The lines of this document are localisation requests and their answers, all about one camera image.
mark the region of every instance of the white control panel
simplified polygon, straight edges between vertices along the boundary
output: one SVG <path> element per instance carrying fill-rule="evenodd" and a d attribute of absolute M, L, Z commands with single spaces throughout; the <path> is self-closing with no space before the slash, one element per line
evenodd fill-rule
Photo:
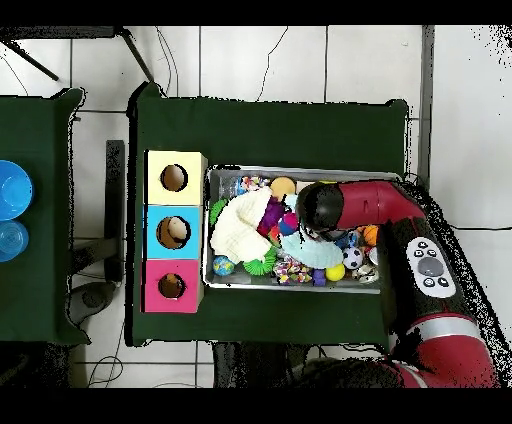
<path fill-rule="evenodd" d="M 406 252 L 416 286 L 424 295 L 444 299 L 455 294 L 455 283 L 439 247 L 432 240 L 416 237 L 409 242 Z"/>

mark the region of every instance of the orange ball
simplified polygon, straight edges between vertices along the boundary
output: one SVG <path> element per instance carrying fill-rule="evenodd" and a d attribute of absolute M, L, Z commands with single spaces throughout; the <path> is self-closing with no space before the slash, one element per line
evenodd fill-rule
<path fill-rule="evenodd" d="M 370 246 L 377 245 L 377 233 L 379 231 L 379 227 L 376 225 L 367 225 L 363 231 L 363 237 L 366 243 Z"/>

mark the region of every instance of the metal stand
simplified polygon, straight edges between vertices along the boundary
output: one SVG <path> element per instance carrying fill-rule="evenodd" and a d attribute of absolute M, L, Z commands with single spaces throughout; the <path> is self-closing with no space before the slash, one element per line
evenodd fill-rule
<path fill-rule="evenodd" d="M 0 42 L 4 44 L 7 48 L 12 50 L 14 53 L 16 53 L 18 56 L 25 59 L 28 63 L 30 63 L 32 66 L 39 69 L 41 72 L 43 72 L 45 75 L 49 76 L 54 81 L 59 81 L 59 77 L 55 75 L 52 71 L 45 68 L 43 65 L 41 65 L 38 61 L 31 58 L 23 49 L 21 49 L 14 41 L 17 39 L 24 39 L 27 38 L 25 36 L 25 33 L 28 31 L 26 29 L 27 27 L 20 27 L 19 31 L 8 29 L 6 27 L 0 27 Z M 64 34 L 66 38 L 112 38 L 115 35 L 120 35 L 123 37 L 123 40 L 125 41 L 126 45 L 130 49 L 130 52 L 132 53 L 133 57 L 141 67 L 142 71 L 146 75 L 146 78 L 153 82 L 154 78 L 151 75 L 151 72 L 149 71 L 148 67 L 146 66 L 146 63 L 144 62 L 144 59 L 142 59 L 142 56 L 140 55 L 139 51 L 137 50 L 137 47 L 131 40 L 131 34 L 130 31 L 123 27 L 37 27 L 38 31 L 36 32 L 37 38 L 62 38 L 62 36 L 59 36 L 60 33 Z M 29 32 L 28 38 L 34 38 L 34 34 L 31 34 Z"/>

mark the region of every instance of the round hole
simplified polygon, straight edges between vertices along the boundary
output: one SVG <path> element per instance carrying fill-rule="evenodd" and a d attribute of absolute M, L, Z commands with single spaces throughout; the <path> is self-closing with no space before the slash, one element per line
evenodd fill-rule
<path fill-rule="evenodd" d="M 163 297 L 177 299 L 185 291 L 185 282 L 176 274 L 167 274 L 158 281 L 158 291 Z"/>
<path fill-rule="evenodd" d="M 179 216 L 168 216 L 158 224 L 156 238 L 167 249 L 181 249 L 190 238 L 190 225 Z"/>
<path fill-rule="evenodd" d="M 187 186 L 187 171 L 178 164 L 167 165 L 160 174 L 160 182 L 166 190 L 181 191 Z"/>

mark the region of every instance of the table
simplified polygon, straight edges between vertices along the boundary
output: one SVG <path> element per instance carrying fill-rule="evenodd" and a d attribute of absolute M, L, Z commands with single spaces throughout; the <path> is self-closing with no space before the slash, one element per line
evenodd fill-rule
<path fill-rule="evenodd" d="M 132 95 L 128 161 L 126 328 L 131 341 L 219 340 L 387 346 L 378 295 L 205 288 L 197 314 L 140 312 L 143 152 L 200 151 L 209 164 L 404 171 L 408 106 L 250 103 Z"/>

